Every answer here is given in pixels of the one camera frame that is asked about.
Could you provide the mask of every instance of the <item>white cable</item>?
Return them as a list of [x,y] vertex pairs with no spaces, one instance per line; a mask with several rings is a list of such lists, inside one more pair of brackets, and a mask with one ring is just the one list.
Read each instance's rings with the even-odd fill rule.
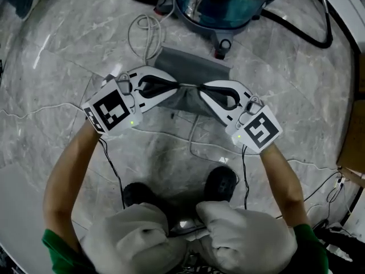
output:
[[344,197],[344,203],[345,203],[345,205],[346,205],[346,207],[347,207],[347,210],[348,210],[348,212],[351,214],[352,212],[351,212],[351,210],[350,210],[350,208],[348,207],[348,204],[347,204],[347,198],[346,198],[346,186],[343,184],[343,197]]
[[309,214],[309,212],[311,211],[311,209],[313,209],[314,207],[316,206],[322,206],[323,207],[323,204],[315,204],[313,206],[311,206],[308,210],[307,210],[307,215]]
[[0,112],[4,112],[7,116],[14,116],[18,119],[24,119],[26,118],[27,116],[31,115],[31,114],[35,114],[37,112],[40,112],[42,110],[45,110],[47,108],[55,108],[55,107],[61,107],[61,106],[71,106],[71,107],[75,107],[77,108],[78,110],[80,110],[81,112],[84,112],[82,108],[78,107],[77,105],[73,104],[73,103],[60,103],[60,104],[55,104],[53,106],[45,106],[45,107],[41,107],[35,111],[32,111],[32,112],[29,112],[28,114],[25,114],[24,116],[18,116],[18,115],[15,115],[15,114],[9,114],[7,111],[5,111],[4,109],[3,110],[0,110]]
[[[32,111],[32,112],[29,112],[28,114],[24,115],[24,116],[19,116],[19,115],[16,115],[16,114],[9,114],[6,110],[0,110],[0,112],[4,112],[7,116],[14,116],[18,119],[24,119],[25,117],[31,115],[31,114],[35,114],[37,112],[40,112],[42,110],[45,110],[47,108],[55,108],[55,107],[61,107],[61,106],[71,106],[71,107],[74,107],[74,108],[77,108],[79,111],[81,112],[84,112],[82,108],[78,107],[77,105],[73,104],[73,103],[60,103],[60,104],[55,104],[53,106],[44,106],[44,107],[41,107],[35,111]],[[193,129],[192,129],[192,132],[194,133],[195,132],[195,129],[197,127],[197,124],[198,124],[198,121],[194,122],[194,126],[193,126]],[[135,131],[138,131],[138,132],[143,132],[143,133],[148,133],[148,134],[156,134],[156,135],[166,135],[166,136],[169,136],[169,137],[172,137],[172,138],[175,138],[175,139],[178,139],[178,140],[181,140],[181,141],[184,141],[184,142],[187,142],[187,143],[190,143],[189,145],[189,151],[191,152],[191,144],[197,144],[197,145],[203,145],[203,146],[210,146],[210,147],[215,147],[215,148],[219,148],[219,149],[222,149],[224,151],[227,151],[229,153],[232,153],[232,154],[235,154],[235,155],[238,155],[238,156],[241,156],[241,153],[239,152],[236,152],[236,151],[232,151],[230,149],[227,149],[223,146],[220,146],[220,145],[217,145],[217,144],[212,144],[212,143],[203,143],[203,142],[196,142],[196,141],[193,141],[193,134],[190,133],[190,137],[189,139],[184,139],[182,137],[179,137],[179,136],[176,136],[176,135],[173,135],[173,134],[170,134],[170,133],[167,133],[167,132],[161,132],[161,131],[147,131],[147,130],[141,130],[141,129],[137,129],[137,128],[134,128],[132,127],[133,130]],[[198,157],[200,159],[204,159],[204,160],[208,160],[208,161],[211,161],[211,162],[216,162],[216,163],[219,163],[221,164],[221,162],[217,162],[215,160],[210,160],[210,159],[205,159],[205,158],[202,158],[196,154],[194,154],[193,152],[191,152],[192,155],[194,155],[195,157]],[[245,154],[245,157],[248,157],[248,156],[259,156],[258,154]],[[318,167],[315,163],[312,163],[312,162],[303,162],[301,160],[298,160],[298,159],[288,159],[287,160],[288,162],[297,162],[297,163],[300,163],[300,164],[304,164],[304,165],[309,165],[309,166],[314,166],[316,169],[318,170],[330,170],[330,171],[335,171],[336,169],[333,169],[333,168],[327,168],[327,167]]]
[[[162,41],[162,27],[161,27],[161,23],[163,23],[167,18],[169,18],[175,11],[175,0],[172,1],[172,10],[170,11],[170,13],[168,15],[166,15],[163,19],[161,19],[160,21],[156,18],[153,17],[151,15],[148,14],[140,14],[138,15],[129,25],[128,28],[128,34],[127,34],[127,42],[129,45],[129,48],[131,49],[132,53],[137,56],[138,58],[142,58],[143,63],[145,65],[147,65],[147,60],[152,59],[157,52],[160,50],[161,47],[161,41]],[[147,25],[143,26],[141,25],[141,22],[143,20],[146,20]],[[147,42],[146,42],[146,46],[143,52],[143,56],[137,54],[136,50],[134,49],[134,47],[132,47],[132,43],[131,43],[131,28],[132,26],[135,24],[135,22],[137,22],[137,27],[142,29],[142,30],[147,30]],[[158,36],[158,41],[156,44],[155,49],[153,50],[152,54],[148,54],[149,53],[149,48],[151,46],[151,43],[153,41],[153,29],[157,27],[158,32],[159,32],[159,36]]]
[[221,162],[218,162],[218,161],[216,161],[216,160],[212,160],[212,159],[208,159],[208,158],[202,158],[201,156],[194,154],[194,153],[193,153],[193,151],[192,151],[192,140],[193,140],[193,135],[194,135],[195,129],[196,129],[197,125],[198,125],[199,118],[200,118],[200,116],[199,116],[199,115],[197,115],[197,116],[195,117],[194,124],[193,124],[193,128],[192,128],[192,129],[191,129],[191,131],[190,131],[190,136],[189,136],[189,152],[190,152],[190,154],[191,154],[191,155],[195,156],[196,158],[200,158],[200,159],[202,159],[202,160],[207,160],[207,161],[209,161],[209,162],[218,163],[218,164],[222,165],[222,163],[221,163]]

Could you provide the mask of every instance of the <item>forearm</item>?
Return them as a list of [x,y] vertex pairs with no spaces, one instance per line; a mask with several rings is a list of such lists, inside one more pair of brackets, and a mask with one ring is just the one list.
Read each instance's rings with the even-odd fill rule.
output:
[[296,214],[295,211],[300,211],[304,212],[304,216],[302,214],[299,217],[300,223],[307,223],[302,186],[287,160],[275,144],[264,149],[260,157],[271,191],[284,219],[289,225],[296,224],[297,222],[293,221],[293,215]]
[[52,170],[43,199],[44,214],[55,212],[71,216],[99,138],[100,135],[86,120]]

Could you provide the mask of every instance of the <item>red wheel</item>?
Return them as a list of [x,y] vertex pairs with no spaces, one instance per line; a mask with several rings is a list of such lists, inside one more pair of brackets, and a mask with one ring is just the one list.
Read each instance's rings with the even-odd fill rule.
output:
[[214,52],[214,57],[218,60],[223,60],[225,55],[220,54],[217,50]]
[[159,12],[159,11],[157,10],[157,8],[154,8],[153,10],[154,10],[154,12],[155,12],[156,14],[158,14],[158,15],[160,15],[160,16],[163,16],[163,15],[164,15],[162,12]]

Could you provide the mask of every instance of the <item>marble floor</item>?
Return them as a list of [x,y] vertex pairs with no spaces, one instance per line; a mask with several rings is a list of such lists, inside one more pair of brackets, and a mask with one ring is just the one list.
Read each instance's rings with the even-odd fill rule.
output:
[[[325,37],[321,5],[316,0],[276,0],[269,7],[317,39]],[[140,66],[127,46],[127,30],[140,13],[152,7],[132,0],[41,0],[26,22],[1,1],[0,58],[5,73],[0,87],[0,108],[25,115],[40,107],[70,102],[81,105],[100,88],[104,76],[116,67]],[[318,49],[280,25],[261,18],[235,37],[225,61],[230,77],[248,86],[276,114],[283,127],[277,145],[288,159],[335,168],[351,102],[352,51],[332,20],[334,42]],[[163,23],[165,42],[200,55],[212,56],[211,43],[191,33],[178,20]],[[140,50],[144,34],[136,34]],[[186,140],[195,115],[155,107],[137,128],[108,140],[109,155],[123,185],[146,182],[161,196],[174,200],[204,187],[214,163],[195,158]],[[0,113],[0,168],[19,163],[27,181],[43,194],[47,178],[59,155],[84,122],[84,115],[70,106],[45,109],[24,119]],[[193,141],[194,153],[227,163],[243,178],[239,155],[204,143],[240,152],[212,118],[201,117]],[[331,173],[313,165],[290,162],[309,196]],[[278,216],[260,159],[247,156],[250,195],[248,208]],[[316,223],[326,217],[326,196],[334,182],[327,182],[306,202]],[[347,202],[341,193],[331,205],[331,219],[343,217],[356,187],[346,183]],[[245,184],[240,182],[232,199],[243,206]],[[73,220],[89,228],[94,220],[121,210],[118,182],[101,147],[97,147],[73,213]]]

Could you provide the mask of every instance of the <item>white wall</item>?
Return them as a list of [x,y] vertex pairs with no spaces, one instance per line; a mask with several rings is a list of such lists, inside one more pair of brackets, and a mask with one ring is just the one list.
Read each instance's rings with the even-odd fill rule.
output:
[[328,0],[365,53],[365,8],[360,0]]

